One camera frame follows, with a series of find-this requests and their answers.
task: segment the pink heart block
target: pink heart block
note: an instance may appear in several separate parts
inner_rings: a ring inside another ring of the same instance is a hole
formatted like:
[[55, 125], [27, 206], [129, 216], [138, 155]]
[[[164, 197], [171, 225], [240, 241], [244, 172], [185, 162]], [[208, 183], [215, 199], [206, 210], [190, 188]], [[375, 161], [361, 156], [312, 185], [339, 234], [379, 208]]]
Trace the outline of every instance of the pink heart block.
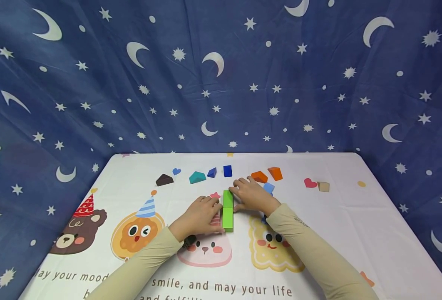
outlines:
[[315, 181], [312, 181], [310, 178], [306, 178], [306, 179], [304, 180], [304, 185], [305, 185], [307, 188], [315, 188], [315, 187], [318, 186], [318, 183], [316, 183]]

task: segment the left hand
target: left hand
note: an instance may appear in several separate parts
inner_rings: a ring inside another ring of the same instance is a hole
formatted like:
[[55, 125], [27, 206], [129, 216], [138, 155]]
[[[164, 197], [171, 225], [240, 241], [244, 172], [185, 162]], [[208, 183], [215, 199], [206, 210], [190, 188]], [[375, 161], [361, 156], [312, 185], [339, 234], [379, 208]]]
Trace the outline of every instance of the left hand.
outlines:
[[224, 233], [223, 227], [210, 224], [211, 219], [221, 208], [219, 199], [200, 196], [169, 226], [169, 230], [180, 242], [190, 235]]

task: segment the blue block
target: blue block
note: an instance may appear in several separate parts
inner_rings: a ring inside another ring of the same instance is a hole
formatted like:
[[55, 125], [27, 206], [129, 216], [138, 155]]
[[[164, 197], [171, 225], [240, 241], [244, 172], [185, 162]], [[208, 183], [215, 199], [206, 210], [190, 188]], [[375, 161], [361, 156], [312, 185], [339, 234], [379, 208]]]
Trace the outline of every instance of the blue block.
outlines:
[[233, 170], [231, 169], [230, 165], [225, 165], [223, 168], [224, 177], [232, 177], [233, 176]]
[[264, 184], [264, 190], [266, 191], [266, 192], [268, 192], [269, 194], [271, 194], [272, 192], [273, 192], [273, 190], [274, 190], [274, 185], [272, 185], [271, 183], [268, 183], [268, 182], [266, 182], [265, 184]]
[[218, 171], [216, 170], [215, 167], [212, 168], [212, 169], [209, 170], [209, 172], [208, 172], [208, 177], [214, 178], [214, 177], [216, 176], [216, 173], [217, 173], [217, 172], [218, 172]]

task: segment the blue striped party hat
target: blue striped party hat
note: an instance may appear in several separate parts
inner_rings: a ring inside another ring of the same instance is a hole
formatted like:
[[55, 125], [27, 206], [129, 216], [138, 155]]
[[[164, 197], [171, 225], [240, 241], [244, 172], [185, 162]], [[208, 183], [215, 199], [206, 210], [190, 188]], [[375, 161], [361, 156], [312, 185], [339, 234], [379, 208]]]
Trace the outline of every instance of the blue striped party hat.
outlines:
[[138, 218], [151, 218], [154, 217], [156, 211], [154, 209], [154, 197], [151, 196], [148, 201], [144, 203], [142, 208], [139, 209], [138, 213], [136, 213], [136, 217]]

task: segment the green rectangular block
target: green rectangular block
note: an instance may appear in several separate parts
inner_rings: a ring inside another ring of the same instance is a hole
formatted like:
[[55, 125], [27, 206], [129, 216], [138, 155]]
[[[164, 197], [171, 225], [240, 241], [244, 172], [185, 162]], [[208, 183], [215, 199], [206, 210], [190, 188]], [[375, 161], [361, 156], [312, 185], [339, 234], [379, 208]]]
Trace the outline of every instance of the green rectangular block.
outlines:
[[224, 208], [234, 208], [233, 203], [233, 193], [229, 190], [225, 190], [222, 195], [222, 207]]
[[234, 228], [234, 219], [233, 219], [233, 209], [232, 208], [223, 208], [222, 209], [222, 227], [227, 233], [232, 233]]

